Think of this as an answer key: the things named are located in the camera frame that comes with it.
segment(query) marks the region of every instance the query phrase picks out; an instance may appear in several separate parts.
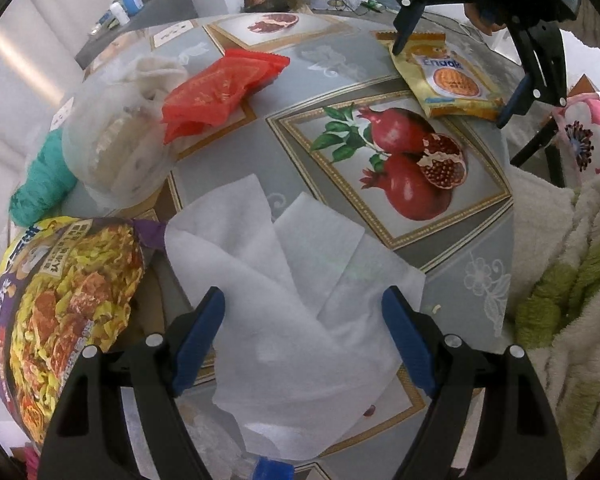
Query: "pomegranate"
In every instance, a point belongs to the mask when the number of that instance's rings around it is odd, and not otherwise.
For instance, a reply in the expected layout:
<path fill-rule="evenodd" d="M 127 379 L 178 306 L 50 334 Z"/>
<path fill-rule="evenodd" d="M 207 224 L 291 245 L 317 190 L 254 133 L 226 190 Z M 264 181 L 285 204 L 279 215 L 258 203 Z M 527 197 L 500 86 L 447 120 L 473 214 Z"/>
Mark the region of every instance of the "pomegranate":
<path fill-rule="evenodd" d="M 387 153 L 422 153 L 423 139 L 434 132 L 424 117 L 404 108 L 376 112 L 366 106 L 358 113 L 371 122 L 371 137 Z"/>
<path fill-rule="evenodd" d="M 453 189 L 466 180 L 462 147 L 451 137 L 429 134 L 422 141 L 424 155 L 418 166 L 427 180 L 440 189 Z"/>
<path fill-rule="evenodd" d="M 409 155 L 397 153 L 384 163 L 382 173 L 363 170 L 362 189 L 384 190 L 392 207 L 410 220 L 431 220 L 446 211 L 452 191 L 431 184 Z"/>

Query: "pink floral fabric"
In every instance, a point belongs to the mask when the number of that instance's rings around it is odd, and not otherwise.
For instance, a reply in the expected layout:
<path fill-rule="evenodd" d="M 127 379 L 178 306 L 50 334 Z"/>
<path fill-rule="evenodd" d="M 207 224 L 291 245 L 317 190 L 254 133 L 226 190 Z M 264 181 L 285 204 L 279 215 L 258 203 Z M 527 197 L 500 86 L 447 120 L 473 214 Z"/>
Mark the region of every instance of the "pink floral fabric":
<path fill-rule="evenodd" d="M 565 173 L 575 174 L 578 184 L 600 174 L 600 92 L 570 97 L 553 115 L 560 152 L 570 155 L 562 162 Z"/>

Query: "folded white tissue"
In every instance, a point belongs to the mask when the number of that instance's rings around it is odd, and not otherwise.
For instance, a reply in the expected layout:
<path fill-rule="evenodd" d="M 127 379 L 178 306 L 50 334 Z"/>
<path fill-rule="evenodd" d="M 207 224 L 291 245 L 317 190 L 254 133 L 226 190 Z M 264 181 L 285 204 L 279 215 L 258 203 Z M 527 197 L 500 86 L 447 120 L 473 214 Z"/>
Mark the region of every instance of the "folded white tissue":
<path fill-rule="evenodd" d="M 171 220 L 166 248 L 191 304 L 225 294 L 214 403 L 247 451 L 318 456 L 400 367 L 381 296 L 397 285 L 419 309 L 424 274 L 307 194 L 272 222 L 256 176 L 219 187 Z"/>

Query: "white bottle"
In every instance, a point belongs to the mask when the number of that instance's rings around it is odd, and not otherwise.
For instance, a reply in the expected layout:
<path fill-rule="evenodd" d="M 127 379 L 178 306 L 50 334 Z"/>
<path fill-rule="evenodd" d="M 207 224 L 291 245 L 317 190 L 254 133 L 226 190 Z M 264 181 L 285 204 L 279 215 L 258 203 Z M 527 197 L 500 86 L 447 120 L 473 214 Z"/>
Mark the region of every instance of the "white bottle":
<path fill-rule="evenodd" d="M 113 2 L 109 6 L 109 9 L 113 13 L 113 15 L 118 19 L 120 25 L 126 25 L 128 22 L 131 21 L 126 15 L 125 9 L 118 2 Z"/>

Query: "red plastic wrapper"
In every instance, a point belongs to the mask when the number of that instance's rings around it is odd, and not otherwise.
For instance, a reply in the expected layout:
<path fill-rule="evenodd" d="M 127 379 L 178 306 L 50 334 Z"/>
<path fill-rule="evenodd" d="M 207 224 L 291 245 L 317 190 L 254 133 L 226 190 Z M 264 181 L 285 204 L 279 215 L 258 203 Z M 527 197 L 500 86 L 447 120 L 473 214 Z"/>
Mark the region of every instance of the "red plastic wrapper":
<path fill-rule="evenodd" d="M 162 106 L 164 143 L 222 126 L 248 92 L 275 79 L 291 60 L 277 54 L 227 49 L 224 57 L 177 87 Z"/>

